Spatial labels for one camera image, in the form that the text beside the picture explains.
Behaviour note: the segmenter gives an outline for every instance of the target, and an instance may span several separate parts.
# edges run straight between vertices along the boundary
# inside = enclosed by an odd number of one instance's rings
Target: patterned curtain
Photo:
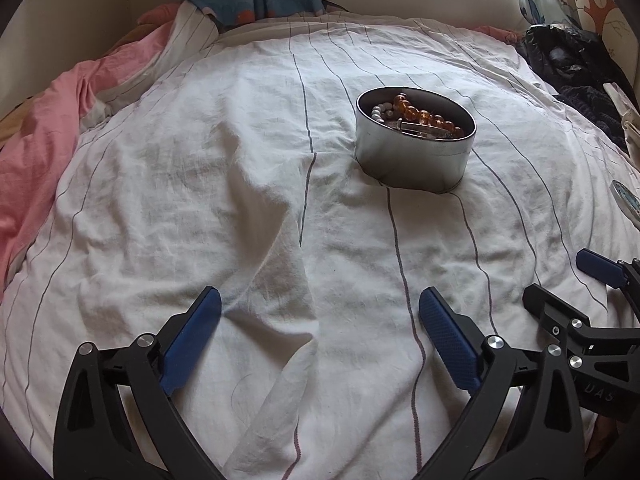
[[[532,25],[564,23],[596,32],[609,55],[631,83],[636,78],[638,40],[613,0],[519,0],[520,10]]]

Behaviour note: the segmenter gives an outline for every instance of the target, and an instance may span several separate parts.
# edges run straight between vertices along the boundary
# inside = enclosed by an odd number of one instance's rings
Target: open tin
[[[461,139],[427,139],[371,118],[374,106],[393,102],[400,93],[418,109],[441,115],[468,134]],[[434,193],[458,185],[476,137],[476,121],[462,106],[427,90],[389,86],[364,92],[356,107],[355,155],[365,173],[391,187]]]

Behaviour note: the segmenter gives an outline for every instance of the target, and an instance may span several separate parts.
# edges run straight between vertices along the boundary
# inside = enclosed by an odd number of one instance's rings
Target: blue pad
[[[222,300],[212,288],[164,354],[160,386],[167,397],[183,387],[222,316]]]
[[[418,310],[420,320],[453,382],[461,390],[473,395],[481,384],[478,375],[479,356],[451,317],[449,306],[443,305],[427,288],[420,295]]]
[[[585,274],[612,288],[626,286],[627,279],[623,267],[593,251],[588,249],[578,251],[575,255],[575,265]]]

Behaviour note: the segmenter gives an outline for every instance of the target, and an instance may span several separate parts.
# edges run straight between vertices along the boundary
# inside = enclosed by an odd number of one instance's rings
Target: screw
[[[491,335],[486,339],[487,344],[494,350],[499,350],[504,346],[504,340],[497,335]]]
[[[78,353],[80,355],[88,355],[92,352],[94,346],[91,343],[82,343],[80,348],[78,348]]]
[[[138,346],[146,348],[154,343],[154,337],[151,334],[143,334],[138,338]]]
[[[582,366],[582,359],[580,359],[577,355],[574,355],[571,359],[569,359],[569,364],[571,368],[580,368]]]
[[[562,349],[558,345],[549,345],[546,347],[546,351],[553,357],[558,357],[562,353]]]

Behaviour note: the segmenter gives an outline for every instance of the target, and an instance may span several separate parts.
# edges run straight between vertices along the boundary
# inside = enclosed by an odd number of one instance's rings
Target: bed
[[[412,478],[468,400],[418,323],[427,286],[521,348],[547,343],[522,306],[531,283],[595,326],[632,323],[574,258],[640,253],[609,191],[612,180],[640,189],[638,170],[512,47],[345,11],[219,34],[188,2],[142,41],[126,70],[126,46],[117,62],[86,65],[102,85],[48,125],[75,123],[78,142],[46,152],[72,156],[47,184],[44,224],[24,234],[33,243],[8,256],[0,406],[47,472],[78,345],[154,333],[206,285],[223,319],[175,403],[229,479]],[[378,86],[435,91],[473,115],[455,190],[393,189],[360,169],[354,101]],[[593,414],[583,419],[589,436]]]

